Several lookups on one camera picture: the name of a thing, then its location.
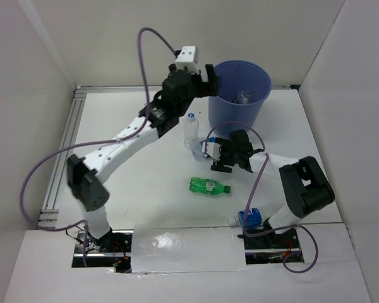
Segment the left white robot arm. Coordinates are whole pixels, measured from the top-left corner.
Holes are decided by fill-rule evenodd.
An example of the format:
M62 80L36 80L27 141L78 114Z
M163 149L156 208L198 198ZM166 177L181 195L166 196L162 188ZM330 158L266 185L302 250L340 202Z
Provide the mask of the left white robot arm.
M68 187L83 206L89 243L96 251L108 250L115 240L105 211L110 194L104 183L136 152L177 126L195 98L218 94L219 78L214 67L208 64L205 68L206 82L200 73L171 64L162 89L126 129L84 157L75 154L68 157Z

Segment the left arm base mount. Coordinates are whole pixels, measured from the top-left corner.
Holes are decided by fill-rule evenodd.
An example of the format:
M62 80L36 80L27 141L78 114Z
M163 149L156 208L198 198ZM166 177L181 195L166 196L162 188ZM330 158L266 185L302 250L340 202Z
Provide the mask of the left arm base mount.
M84 247L85 233L78 227L75 235L65 232L73 239L72 268L110 268L115 273L131 273L131 248L133 230L114 230L110 244L97 247L88 237Z

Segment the small clear bottle white cap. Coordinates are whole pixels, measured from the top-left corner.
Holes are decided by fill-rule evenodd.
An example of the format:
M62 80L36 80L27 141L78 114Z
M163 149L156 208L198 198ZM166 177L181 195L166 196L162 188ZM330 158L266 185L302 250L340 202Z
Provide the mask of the small clear bottle white cap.
M190 112L184 121L184 145L191 149L198 140L199 122L195 114Z

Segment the green plastic bottle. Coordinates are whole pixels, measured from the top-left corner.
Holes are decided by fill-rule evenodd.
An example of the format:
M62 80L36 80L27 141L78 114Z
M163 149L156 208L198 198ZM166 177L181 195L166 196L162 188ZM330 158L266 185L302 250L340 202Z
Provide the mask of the green plastic bottle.
M189 190L194 193L218 196L220 194L230 194L231 187L225 186L213 179L202 179L192 177L189 183Z

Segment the black label clear bottle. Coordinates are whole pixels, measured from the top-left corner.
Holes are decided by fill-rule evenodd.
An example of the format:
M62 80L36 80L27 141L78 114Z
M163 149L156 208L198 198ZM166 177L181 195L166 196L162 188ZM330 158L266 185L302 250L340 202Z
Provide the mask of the black label clear bottle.
M233 99L233 102L235 104L247 105L247 104L252 103L252 100L253 100L252 95L249 91L241 90Z

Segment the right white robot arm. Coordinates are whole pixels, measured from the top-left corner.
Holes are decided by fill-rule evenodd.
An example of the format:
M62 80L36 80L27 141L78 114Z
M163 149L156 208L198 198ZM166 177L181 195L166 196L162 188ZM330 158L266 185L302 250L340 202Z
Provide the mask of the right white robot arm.
M206 141L202 149L213 159L211 169L214 171L230 173L238 166L256 173L256 183L263 174L280 178L285 199L279 209L260 224L264 243L269 247L278 247L285 239L285 232L335 201L334 190L315 157L283 157L264 148L254 148L242 129L231 132L227 139Z

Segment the blue label water bottle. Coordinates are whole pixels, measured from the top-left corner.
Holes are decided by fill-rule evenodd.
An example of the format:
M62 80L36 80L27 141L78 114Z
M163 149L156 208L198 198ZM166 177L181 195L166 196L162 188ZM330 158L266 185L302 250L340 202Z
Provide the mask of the blue label water bottle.
M201 140L201 141L196 140L195 143L193 144L192 148L191 148L193 158L197 162L205 162L205 161L209 161L212 159L210 156L205 155L203 153L204 152L204 147L203 147L204 142L205 142L205 140Z

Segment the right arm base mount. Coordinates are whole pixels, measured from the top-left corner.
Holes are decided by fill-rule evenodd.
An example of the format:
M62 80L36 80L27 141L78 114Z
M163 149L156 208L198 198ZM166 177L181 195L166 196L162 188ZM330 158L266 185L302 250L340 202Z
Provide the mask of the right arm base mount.
M245 260L247 265L282 263L303 263L298 235L295 229L290 229L283 234L276 233L261 237L247 237L244 234L237 235L243 240Z

